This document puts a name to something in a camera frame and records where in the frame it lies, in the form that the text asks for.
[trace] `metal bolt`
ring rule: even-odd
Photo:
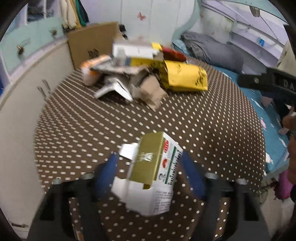
[[[242,178],[239,178],[237,179],[237,184],[240,184],[240,185],[247,185],[248,184],[248,181],[246,179],[242,179]]]
[[[214,173],[210,173],[210,172],[207,172],[207,173],[205,174],[205,177],[206,177],[207,179],[214,179],[214,180],[217,180],[217,179],[218,179],[218,175],[216,175],[216,174],[214,174]]]
[[[93,172],[85,173],[81,177],[81,179],[83,179],[83,180],[88,180],[88,179],[92,179],[92,178],[94,178],[94,173]]]
[[[59,185],[61,183],[62,183],[62,180],[61,179],[54,179],[54,181],[53,181],[53,184],[54,185]]]

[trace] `hanging clothes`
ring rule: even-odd
[[[81,1],[78,0],[78,2],[79,2],[80,11],[83,12],[83,18],[84,18],[83,20],[84,20],[86,23],[89,23],[89,17],[88,17],[88,15],[87,15],[86,10],[84,9],[84,7],[83,7]]]
[[[71,0],[61,0],[63,27],[74,29],[77,27],[76,15]]]
[[[80,24],[82,26],[86,26],[86,23],[89,22],[89,18],[87,16],[87,12],[85,11],[84,7],[82,6],[80,0],[75,0],[76,1],[76,10],[77,14],[80,20]]]
[[[74,13],[75,13],[76,24],[77,24],[76,28],[81,28],[82,26],[80,24],[79,17],[78,17],[78,14],[77,14],[77,10],[76,10],[76,2],[75,2],[75,0],[70,0],[70,2],[71,2],[71,5],[72,5],[72,7],[74,9]]]

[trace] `cardboard carton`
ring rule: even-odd
[[[143,216],[169,211],[182,148],[164,132],[145,134],[130,146],[124,151],[132,159],[127,179],[116,177],[112,192]]]
[[[120,32],[118,23],[110,22],[71,31],[67,37],[73,66],[77,69],[88,59],[101,54],[112,54],[113,40],[120,39]]]

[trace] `polka dot tablecloth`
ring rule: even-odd
[[[63,80],[48,98],[35,133],[35,162],[44,190],[53,179],[70,181],[91,172],[122,143],[165,131],[206,171],[229,181],[245,178],[250,190],[258,191],[265,169],[265,142],[255,110],[222,72],[193,58],[189,62],[207,71],[208,91],[168,92],[157,111],[143,102],[126,104],[116,93],[94,99],[100,86],[85,87],[80,71]],[[120,158],[117,176],[125,178],[129,165]],[[79,229],[79,203],[69,202]],[[127,210],[112,194],[98,202],[98,212],[109,240],[176,241],[190,239],[203,206],[179,165],[169,212],[145,218]],[[228,201],[222,199],[214,239],[223,233],[227,210]]]

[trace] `gray blanket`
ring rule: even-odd
[[[242,72],[243,56],[235,46],[222,44],[208,35],[189,31],[182,35],[182,40],[197,59],[239,74]]]

